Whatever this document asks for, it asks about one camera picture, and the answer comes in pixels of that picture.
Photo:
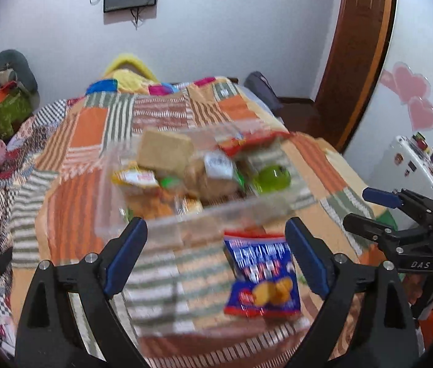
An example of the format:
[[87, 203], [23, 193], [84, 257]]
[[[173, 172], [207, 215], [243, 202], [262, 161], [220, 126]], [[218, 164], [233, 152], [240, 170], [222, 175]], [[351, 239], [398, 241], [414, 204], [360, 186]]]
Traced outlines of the grey bag on floor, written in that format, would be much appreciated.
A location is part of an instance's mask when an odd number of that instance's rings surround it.
[[244, 88], [249, 90], [260, 102], [262, 102], [272, 114], [276, 114], [283, 108], [283, 104], [273, 91], [270, 83], [259, 71], [253, 71], [244, 81]]

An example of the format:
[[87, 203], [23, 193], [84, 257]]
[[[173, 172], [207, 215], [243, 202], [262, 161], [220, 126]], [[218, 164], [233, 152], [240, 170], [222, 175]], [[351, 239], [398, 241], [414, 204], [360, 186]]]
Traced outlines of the blue cookie bag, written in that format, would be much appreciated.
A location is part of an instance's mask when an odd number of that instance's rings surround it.
[[235, 275], [225, 314], [285, 318], [301, 312], [296, 267], [284, 235], [227, 231], [223, 242]]

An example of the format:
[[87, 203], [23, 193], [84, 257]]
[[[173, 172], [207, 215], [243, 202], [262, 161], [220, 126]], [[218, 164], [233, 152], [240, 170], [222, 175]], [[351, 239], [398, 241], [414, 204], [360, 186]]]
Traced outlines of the brown wooden door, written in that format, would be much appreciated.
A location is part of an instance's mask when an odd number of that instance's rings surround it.
[[315, 107], [320, 136], [342, 152], [368, 106], [385, 60], [395, 0], [340, 0]]

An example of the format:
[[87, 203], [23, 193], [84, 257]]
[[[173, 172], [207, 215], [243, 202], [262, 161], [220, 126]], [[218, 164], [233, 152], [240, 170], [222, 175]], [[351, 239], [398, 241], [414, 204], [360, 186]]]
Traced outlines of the clear plastic storage box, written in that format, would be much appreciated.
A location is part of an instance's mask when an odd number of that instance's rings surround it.
[[110, 144], [94, 233], [114, 238], [138, 217], [151, 242], [178, 244], [303, 209], [315, 198], [285, 152], [289, 138], [281, 125], [244, 120]]

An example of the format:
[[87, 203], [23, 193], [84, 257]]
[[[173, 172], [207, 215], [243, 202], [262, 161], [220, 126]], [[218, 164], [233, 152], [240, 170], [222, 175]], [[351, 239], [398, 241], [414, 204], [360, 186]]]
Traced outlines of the patchwork striped blanket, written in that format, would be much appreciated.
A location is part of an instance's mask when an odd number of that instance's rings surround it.
[[244, 159], [248, 174], [280, 164], [291, 175], [281, 194], [238, 194], [206, 203], [166, 182], [153, 194], [120, 189], [113, 174], [135, 161], [147, 127], [180, 131], [196, 151], [282, 123], [261, 102], [218, 77], [166, 96], [96, 92], [59, 100], [22, 124], [0, 169], [0, 351], [12, 357], [16, 327], [43, 258], [76, 263], [99, 251], [134, 213], [148, 242], [113, 308], [152, 367], [282, 367], [320, 309], [300, 280], [301, 312], [284, 319], [229, 316], [234, 275], [222, 234], [252, 226], [283, 230], [296, 214], [335, 251], [358, 258], [366, 243], [345, 232], [348, 213], [385, 214], [344, 158], [320, 139], [298, 134]]

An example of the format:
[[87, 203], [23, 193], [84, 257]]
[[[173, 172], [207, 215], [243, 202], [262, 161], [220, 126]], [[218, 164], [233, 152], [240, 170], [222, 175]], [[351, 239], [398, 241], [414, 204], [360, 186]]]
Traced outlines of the golden snack pack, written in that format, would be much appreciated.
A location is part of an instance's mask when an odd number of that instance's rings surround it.
[[131, 164], [114, 170], [111, 181], [120, 188], [130, 218], [149, 220], [174, 215], [173, 195], [162, 188], [153, 171]]

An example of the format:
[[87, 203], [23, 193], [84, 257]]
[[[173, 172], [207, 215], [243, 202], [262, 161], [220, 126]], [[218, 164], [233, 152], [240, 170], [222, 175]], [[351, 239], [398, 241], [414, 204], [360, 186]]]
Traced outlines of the brown biscuit roll pack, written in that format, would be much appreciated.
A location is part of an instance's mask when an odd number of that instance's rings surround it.
[[140, 167], [149, 170], [182, 174], [194, 152], [195, 146], [189, 136], [147, 128], [143, 130], [136, 161]]

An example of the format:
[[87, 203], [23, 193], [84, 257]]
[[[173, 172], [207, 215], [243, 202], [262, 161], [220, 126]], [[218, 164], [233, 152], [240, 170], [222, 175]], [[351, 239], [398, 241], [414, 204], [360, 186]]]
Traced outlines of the green jelly cup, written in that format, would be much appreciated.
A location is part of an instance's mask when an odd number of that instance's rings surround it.
[[279, 164], [273, 164], [260, 170], [253, 178], [252, 184], [259, 194], [285, 190], [290, 186], [289, 170]]

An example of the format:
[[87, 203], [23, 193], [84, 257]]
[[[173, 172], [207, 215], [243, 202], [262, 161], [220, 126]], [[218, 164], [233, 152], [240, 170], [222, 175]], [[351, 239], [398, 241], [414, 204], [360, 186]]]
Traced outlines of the clutter pile with green bag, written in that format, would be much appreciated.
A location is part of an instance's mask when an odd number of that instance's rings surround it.
[[0, 52], [0, 137], [9, 140], [30, 116], [38, 83], [24, 54]]

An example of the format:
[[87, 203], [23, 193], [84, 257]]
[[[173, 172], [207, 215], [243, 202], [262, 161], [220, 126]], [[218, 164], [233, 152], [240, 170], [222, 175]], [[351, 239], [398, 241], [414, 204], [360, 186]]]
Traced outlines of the white cabinet with stickers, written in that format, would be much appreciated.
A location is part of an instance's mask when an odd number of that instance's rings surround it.
[[411, 190], [433, 200], [433, 163], [412, 139], [396, 136], [366, 184], [389, 192]]

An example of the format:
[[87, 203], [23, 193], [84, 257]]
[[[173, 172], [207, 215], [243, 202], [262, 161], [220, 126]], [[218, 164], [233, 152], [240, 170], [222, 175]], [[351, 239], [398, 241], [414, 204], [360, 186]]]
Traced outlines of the red chip bag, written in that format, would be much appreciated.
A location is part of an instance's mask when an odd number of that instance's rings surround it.
[[220, 142], [218, 149], [229, 158], [234, 158], [247, 151], [267, 147], [275, 141], [288, 140], [291, 136], [291, 133], [280, 130], [245, 132], [239, 137], [229, 138]]

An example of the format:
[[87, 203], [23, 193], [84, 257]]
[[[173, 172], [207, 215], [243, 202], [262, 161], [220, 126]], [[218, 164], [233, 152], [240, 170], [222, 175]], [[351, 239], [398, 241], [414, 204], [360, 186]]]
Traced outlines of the yellow pillow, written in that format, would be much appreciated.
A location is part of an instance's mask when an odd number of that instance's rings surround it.
[[117, 90], [132, 94], [149, 94], [149, 87], [160, 83], [142, 60], [131, 53], [121, 53], [107, 66], [102, 78], [115, 80]]

